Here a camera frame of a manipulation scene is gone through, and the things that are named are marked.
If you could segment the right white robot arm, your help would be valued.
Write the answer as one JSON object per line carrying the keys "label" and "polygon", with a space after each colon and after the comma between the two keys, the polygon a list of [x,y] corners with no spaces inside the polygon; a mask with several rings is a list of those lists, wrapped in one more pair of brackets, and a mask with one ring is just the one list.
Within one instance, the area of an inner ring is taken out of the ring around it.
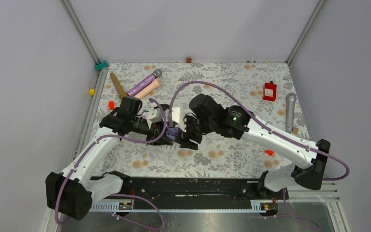
{"label": "right white robot arm", "polygon": [[270,199],[280,190],[301,186],[306,189],[321,189],[330,142],[317,142],[296,137],[275,128],[259,118],[251,118],[240,106],[223,108],[212,97],[199,94],[189,108],[194,116],[186,120],[188,139],[197,143],[211,132],[225,138],[234,138],[270,149],[291,161],[291,164],[276,171],[264,171],[257,185],[260,197]]}

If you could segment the black earbud charging case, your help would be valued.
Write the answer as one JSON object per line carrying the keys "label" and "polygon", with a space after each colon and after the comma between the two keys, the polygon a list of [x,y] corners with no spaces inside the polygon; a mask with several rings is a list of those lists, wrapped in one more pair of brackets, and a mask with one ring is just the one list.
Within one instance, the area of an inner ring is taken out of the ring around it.
{"label": "black earbud charging case", "polygon": [[168,110],[168,109],[170,108],[170,105],[169,105],[169,104],[161,104],[160,106],[161,106],[161,108],[162,108],[164,111],[166,111],[166,110]]}

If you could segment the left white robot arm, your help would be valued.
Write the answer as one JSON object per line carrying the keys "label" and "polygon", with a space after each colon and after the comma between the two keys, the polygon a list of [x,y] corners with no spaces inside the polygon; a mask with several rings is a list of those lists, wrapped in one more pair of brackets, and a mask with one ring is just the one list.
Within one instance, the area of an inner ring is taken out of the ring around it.
{"label": "left white robot arm", "polygon": [[107,174],[93,182],[90,179],[100,162],[119,142],[135,142],[126,134],[147,133],[135,127],[135,123],[142,119],[138,116],[142,105],[140,99],[125,96],[120,106],[102,119],[95,136],[77,158],[60,173],[51,172],[46,177],[46,202],[54,210],[57,224],[63,224],[59,214],[81,220],[93,203],[113,194],[120,199],[129,196],[131,187],[119,176]]}

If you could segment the purple earbud case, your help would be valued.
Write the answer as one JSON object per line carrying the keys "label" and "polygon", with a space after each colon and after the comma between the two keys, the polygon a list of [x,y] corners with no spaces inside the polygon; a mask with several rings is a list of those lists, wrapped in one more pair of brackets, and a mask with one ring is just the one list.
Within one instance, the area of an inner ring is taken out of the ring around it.
{"label": "purple earbud case", "polygon": [[166,137],[170,141],[175,142],[176,141],[176,137],[179,134],[179,128],[178,127],[169,127],[169,128],[167,128],[165,134],[166,134]]}

